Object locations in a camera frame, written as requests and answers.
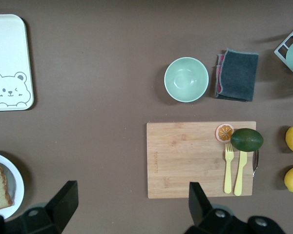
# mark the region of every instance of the yellow knife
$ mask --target yellow knife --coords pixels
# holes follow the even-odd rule
[[[248,162],[248,153],[240,151],[238,175],[236,177],[234,195],[240,196],[242,194],[242,177],[243,177],[243,167]]]

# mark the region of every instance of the yellow fork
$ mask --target yellow fork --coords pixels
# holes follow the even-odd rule
[[[229,194],[232,191],[231,184],[231,161],[234,158],[233,147],[231,143],[226,144],[225,160],[226,160],[226,174],[225,174],[225,193]]]

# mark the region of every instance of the white tray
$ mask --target white tray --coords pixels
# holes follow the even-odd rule
[[[33,102],[25,24],[0,15],[0,111],[26,110]]]

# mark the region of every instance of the plastic fork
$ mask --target plastic fork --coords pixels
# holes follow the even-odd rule
[[[242,176],[243,176],[243,167],[248,162],[248,153],[240,151],[238,175],[236,177],[234,195],[240,196],[242,194]]]
[[[225,174],[225,193],[229,194],[232,191],[231,184],[231,161],[234,158],[233,147],[231,143],[226,144],[225,160],[226,160],[226,174]]]

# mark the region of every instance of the mint green bowl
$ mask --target mint green bowl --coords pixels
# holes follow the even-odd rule
[[[169,95],[180,102],[199,99],[209,84],[209,74],[199,60],[183,57],[172,62],[164,76]]]

